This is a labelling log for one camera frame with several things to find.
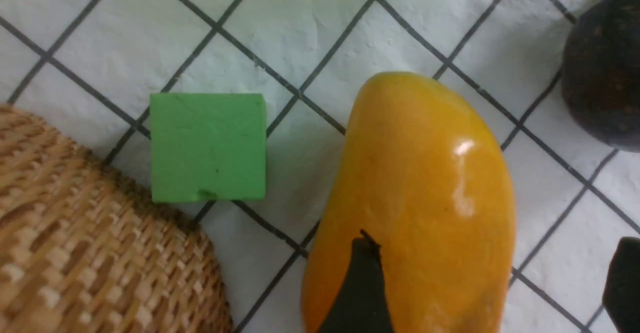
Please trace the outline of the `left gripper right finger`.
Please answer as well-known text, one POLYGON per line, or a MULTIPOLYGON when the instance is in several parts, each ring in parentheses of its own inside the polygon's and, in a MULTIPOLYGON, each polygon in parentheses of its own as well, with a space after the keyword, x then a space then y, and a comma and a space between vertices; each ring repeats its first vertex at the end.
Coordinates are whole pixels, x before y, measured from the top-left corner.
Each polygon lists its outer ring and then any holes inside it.
POLYGON ((640 239, 622 237, 611 258, 602 304, 618 333, 640 331, 640 239))

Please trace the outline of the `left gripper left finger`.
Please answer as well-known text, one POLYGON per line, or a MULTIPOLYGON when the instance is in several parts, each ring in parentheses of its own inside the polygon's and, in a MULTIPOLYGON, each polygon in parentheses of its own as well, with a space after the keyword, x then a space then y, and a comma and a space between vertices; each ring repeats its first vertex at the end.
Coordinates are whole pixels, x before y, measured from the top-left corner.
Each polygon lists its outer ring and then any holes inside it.
POLYGON ((365 231, 352 240, 347 273, 320 333, 393 333, 381 245, 365 231))

